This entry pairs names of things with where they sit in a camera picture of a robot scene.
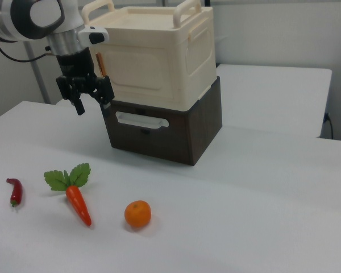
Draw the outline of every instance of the red chili pepper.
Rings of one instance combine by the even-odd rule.
[[[23,186],[18,179],[8,178],[6,182],[14,186],[13,193],[10,197],[10,203],[13,207],[20,205],[23,197]]]

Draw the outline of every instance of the carrot leaf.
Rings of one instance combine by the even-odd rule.
[[[51,186],[52,191],[65,191],[67,183],[61,171],[49,171],[44,173],[45,182]]]
[[[69,174],[69,181],[71,185],[81,187],[87,183],[89,175],[91,173],[90,164],[83,163],[77,165]]]

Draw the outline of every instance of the orange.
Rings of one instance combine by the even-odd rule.
[[[152,212],[147,202],[138,200],[128,204],[125,209],[125,220],[133,228],[141,228],[150,222]]]

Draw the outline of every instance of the drawer handle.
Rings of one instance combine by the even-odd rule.
[[[133,126],[139,126],[149,129],[159,129],[160,127],[168,127],[169,122],[164,118],[148,117],[146,115],[136,115],[124,112],[116,112],[118,122]]]

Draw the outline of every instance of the box handle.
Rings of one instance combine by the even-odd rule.
[[[146,115],[136,115],[124,112],[116,112],[118,122],[122,124],[134,125],[149,129],[159,129],[160,127],[168,127],[169,122],[164,118],[148,117]]]
[[[85,24],[90,24],[90,19],[89,19],[90,13],[103,6],[107,6],[109,8],[109,12],[115,11],[113,0],[96,0],[94,2],[91,2],[85,5],[84,8],[82,9],[82,18]]]
[[[173,14],[173,25],[174,28],[181,27],[181,16],[183,13],[188,11],[191,7],[194,7],[197,13],[201,13],[201,1],[200,0],[186,0],[183,3],[180,3]]]

